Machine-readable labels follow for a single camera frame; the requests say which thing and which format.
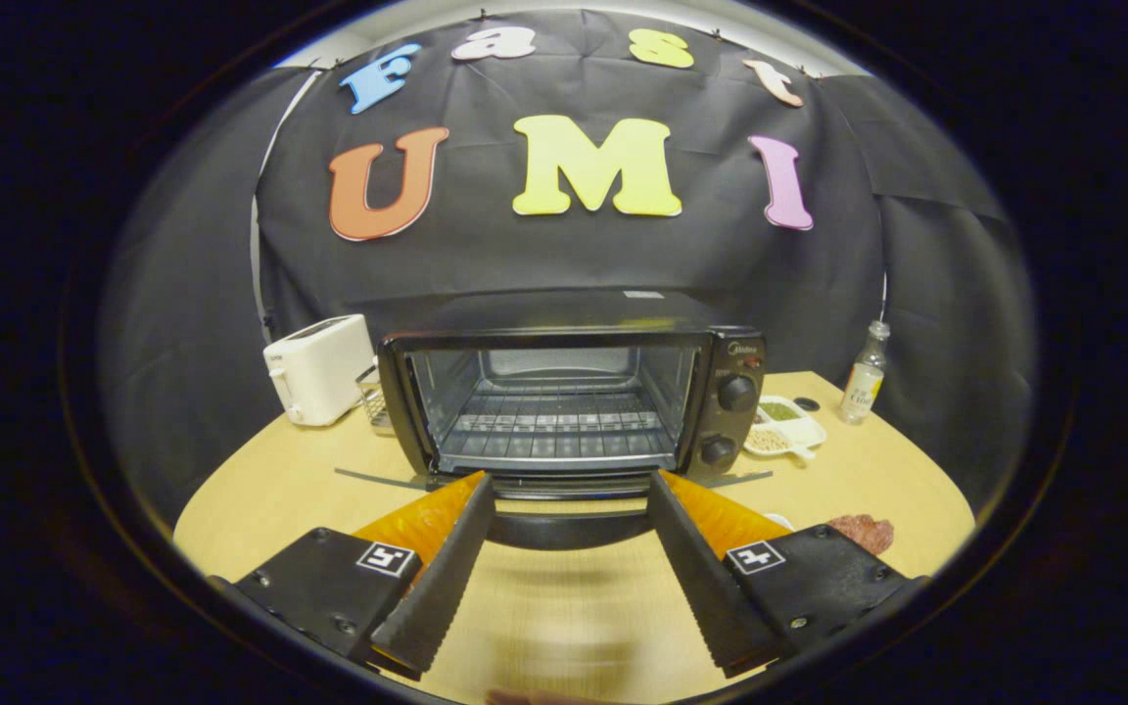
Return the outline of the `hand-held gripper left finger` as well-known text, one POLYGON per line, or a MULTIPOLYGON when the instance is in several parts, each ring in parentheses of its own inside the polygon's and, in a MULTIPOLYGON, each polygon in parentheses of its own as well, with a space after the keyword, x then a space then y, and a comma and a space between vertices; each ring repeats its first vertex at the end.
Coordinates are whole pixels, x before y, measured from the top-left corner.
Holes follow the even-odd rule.
POLYGON ((211 584, 272 636, 341 669, 418 680, 434 664, 495 514, 476 472, 354 534, 316 527, 211 584))

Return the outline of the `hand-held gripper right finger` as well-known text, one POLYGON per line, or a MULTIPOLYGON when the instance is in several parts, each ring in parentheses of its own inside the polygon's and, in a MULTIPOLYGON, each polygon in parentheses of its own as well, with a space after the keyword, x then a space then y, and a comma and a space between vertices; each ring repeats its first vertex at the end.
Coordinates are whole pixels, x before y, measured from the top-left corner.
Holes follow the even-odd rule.
POLYGON ((646 512, 729 677, 832 645, 900 610, 925 582, 832 526, 788 532, 671 473, 653 474, 646 512))

